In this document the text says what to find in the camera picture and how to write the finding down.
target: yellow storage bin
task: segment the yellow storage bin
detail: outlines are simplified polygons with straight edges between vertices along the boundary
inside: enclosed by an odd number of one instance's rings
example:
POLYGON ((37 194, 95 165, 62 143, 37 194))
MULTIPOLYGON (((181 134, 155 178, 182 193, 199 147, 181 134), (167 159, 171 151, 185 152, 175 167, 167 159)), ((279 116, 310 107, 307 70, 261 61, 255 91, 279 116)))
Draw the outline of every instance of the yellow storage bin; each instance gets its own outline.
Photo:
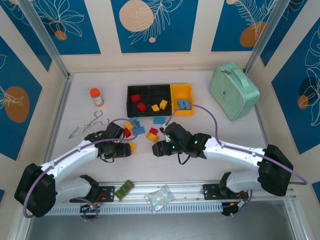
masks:
MULTIPOLYGON (((189 104, 195 104, 194 96, 192 95, 192 86, 189 83, 183 84, 170 84, 171 91, 171 107, 174 112, 178 106, 178 99, 187 99, 189 104)), ((191 110, 179 110, 175 115, 193 115, 195 108, 192 106, 191 110)))

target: bag handle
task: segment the bag handle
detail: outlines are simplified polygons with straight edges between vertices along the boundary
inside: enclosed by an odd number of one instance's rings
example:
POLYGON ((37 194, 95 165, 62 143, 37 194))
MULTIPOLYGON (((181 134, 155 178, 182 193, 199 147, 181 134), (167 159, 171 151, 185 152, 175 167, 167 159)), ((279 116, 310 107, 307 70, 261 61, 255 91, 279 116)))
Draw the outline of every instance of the bag handle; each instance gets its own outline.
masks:
POLYGON ((240 79, 240 82, 241 82, 242 86, 244 87, 244 89, 246 91, 251 91, 251 87, 249 85, 248 79, 245 76, 244 72, 241 71, 239 68, 234 68, 234 69, 232 69, 232 71, 240 79))

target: orange bottle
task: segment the orange bottle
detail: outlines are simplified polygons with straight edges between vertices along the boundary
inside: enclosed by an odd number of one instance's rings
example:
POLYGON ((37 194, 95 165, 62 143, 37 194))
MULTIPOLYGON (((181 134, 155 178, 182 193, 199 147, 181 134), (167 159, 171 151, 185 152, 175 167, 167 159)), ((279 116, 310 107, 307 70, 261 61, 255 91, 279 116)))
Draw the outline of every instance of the orange bottle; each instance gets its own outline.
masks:
POLYGON ((90 90, 90 95, 94 101, 94 104, 97 106, 97 107, 100 107, 102 106, 105 102, 104 100, 102 99, 101 95, 100 95, 100 91, 98 88, 92 88, 90 90))

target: mint green case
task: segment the mint green case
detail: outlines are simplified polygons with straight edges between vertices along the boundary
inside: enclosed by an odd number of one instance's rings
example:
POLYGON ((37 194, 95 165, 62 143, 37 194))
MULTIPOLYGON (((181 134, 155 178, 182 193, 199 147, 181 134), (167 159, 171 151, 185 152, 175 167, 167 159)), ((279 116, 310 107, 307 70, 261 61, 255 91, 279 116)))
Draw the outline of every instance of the mint green case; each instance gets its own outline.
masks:
POLYGON ((260 96, 257 87, 234 62, 214 70, 209 92, 230 120, 247 115, 260 96))

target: red block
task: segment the red block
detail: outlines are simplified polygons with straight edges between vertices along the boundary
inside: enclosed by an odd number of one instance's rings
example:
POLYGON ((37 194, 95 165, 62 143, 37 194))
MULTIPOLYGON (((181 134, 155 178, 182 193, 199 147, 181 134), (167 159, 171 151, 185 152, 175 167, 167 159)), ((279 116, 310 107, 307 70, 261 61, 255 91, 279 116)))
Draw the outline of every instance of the red block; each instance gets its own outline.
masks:
POLYGON ((149 131, 149 133, 152 133, 152 134, 154 134, 154 135, 157 135, 158 134, 158 130, 157 129, 155 129, 155 128, 150 128, 150 131, 149 131))
POLYGON ((126 138, 128 138, 128 137, 131 136, 131 132, 130 132, 129 129, 126 128, 126 127, 124 128, 124 135, 125 135, 126 138))
POLYGON ((136 103, 136 102, 139 102, 141 100, 141 97, 139 94, 136 94, 136 95, 132 95, 131 96, 131 100, 133 103, 136 103))
POLYGON ((136 107, 138 108, 138 110, 139 110, 140 112, 145 112, 145 111, 147 111, 146 105, 144 105, 142 102, 140 102, 136 107))

